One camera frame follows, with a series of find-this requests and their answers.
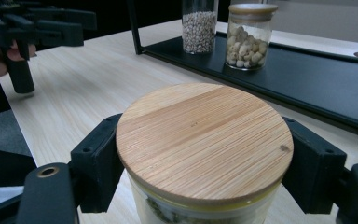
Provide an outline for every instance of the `glass jar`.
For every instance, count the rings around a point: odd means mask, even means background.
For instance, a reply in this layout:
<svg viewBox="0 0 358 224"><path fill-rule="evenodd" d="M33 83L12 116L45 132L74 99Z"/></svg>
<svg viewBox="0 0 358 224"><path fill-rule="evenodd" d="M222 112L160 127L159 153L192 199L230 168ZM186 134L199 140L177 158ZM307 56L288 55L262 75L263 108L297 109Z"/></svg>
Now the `glass jar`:
<svg viewBox="0 0 358 224"><path fill-rule="evenodd" d="M266 63L271 19L278 9L269 4L234 4L228 7L226 65L255 70Z"/></svg>
<svg viewBox="0 0 358 224"><path fill-rule="evenodd" d="M182 1L182 39L186 53L213 52L218 5L218 0Z"/></svg>
<svg viewBox="0 0 358 224"><path fill-rule="evenodd" d="M262 224L294 147L266 102L211 83L149 92L116 139L143 224Z"/></svg>

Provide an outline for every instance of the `light wood tabletop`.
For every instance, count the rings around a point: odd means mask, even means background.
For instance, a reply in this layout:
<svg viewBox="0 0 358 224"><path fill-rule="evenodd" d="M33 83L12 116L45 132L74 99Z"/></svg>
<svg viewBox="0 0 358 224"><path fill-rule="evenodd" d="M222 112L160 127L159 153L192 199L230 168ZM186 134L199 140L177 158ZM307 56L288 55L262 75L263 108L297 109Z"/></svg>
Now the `light wood tabletop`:
<svg viewBox="0 0 358 224"><path fill-rule="evenodd" d="M141 44L181 35L181 22L169 21L140 29ZM227 25L218 23L226 32ZM273 32L273 42L350 55L358 43ZM70 151L103 119L123 113L140 97L170 85L191 82L221 84L147 55L136 55L131 31L85 41L84 47L58 47L37 52L29 61L35 91L14 92L9 76L0 82L38 166L67 163ZM266 101L279 114L295 119L348 154L346 167L358 163L358 135ZM330 215L306 215L284 186L268 211L266 224L336 223ZM140 223L125 171L107 213L81 214L81 223Z"/></svg>

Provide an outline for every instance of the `black shelf frame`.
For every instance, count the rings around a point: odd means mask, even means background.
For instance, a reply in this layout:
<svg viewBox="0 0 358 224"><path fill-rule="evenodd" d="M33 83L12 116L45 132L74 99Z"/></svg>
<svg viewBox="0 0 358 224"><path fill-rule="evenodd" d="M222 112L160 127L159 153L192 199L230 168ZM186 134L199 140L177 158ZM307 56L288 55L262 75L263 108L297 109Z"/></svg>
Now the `black shelf frame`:
<svg viewBox="0 0 358 224"><path fill-rule="evenodd" d="M265 67L241 71L225 65L225 33L216 33L211 54L183 52L181 36L142 46L135 0L127 0L127 5L136 54L244 88L358 133L358 58L270 43Z"/></svg>

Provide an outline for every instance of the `glass jar with cork lid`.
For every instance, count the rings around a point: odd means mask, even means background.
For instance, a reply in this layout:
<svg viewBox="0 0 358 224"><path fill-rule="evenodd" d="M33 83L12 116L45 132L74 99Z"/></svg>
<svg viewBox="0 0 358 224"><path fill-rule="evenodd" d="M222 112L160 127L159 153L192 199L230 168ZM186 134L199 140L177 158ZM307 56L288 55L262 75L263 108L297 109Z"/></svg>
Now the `glass jar with cork lid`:
<svg viewBox="0 0 358 224"><path fill-rule="evenodd" d="M228 7L226 65L235 69L263 67L271 39L271 19L278 9L270 4L233 4Z"/></svg>
<svg viewBox="0 0 358 224"><path fill-rule="evenodd" d="M263 223L293 147L267 103L210 83L152 91L117 125L143 224Z"/></svg>

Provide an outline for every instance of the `jar of seeds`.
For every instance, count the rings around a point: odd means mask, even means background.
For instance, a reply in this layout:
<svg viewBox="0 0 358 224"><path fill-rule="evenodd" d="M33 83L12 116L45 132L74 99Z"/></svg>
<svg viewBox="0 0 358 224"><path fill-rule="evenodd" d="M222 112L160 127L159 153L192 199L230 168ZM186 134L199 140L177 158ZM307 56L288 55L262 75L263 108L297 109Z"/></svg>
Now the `jar of seeds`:
<svg viewBox="0 0 358 224"><path fill-rule="evenodd" d="M182 39L186 53L214 50L218 0L182 0Z"/></svg>
<svg viewBox="0 0 358 224"><path fill-rule="evenodd" d="M228 7L226 65L241 70L266 63L271 19L278 9L269 4L234 4Z"/></svg>
<svg viewBox="0 0 358 224"><path fill-rule="evenodd" d="M211 83L141 97L116 139L143 224L262 224L294 150L271 106Z"/></svg>

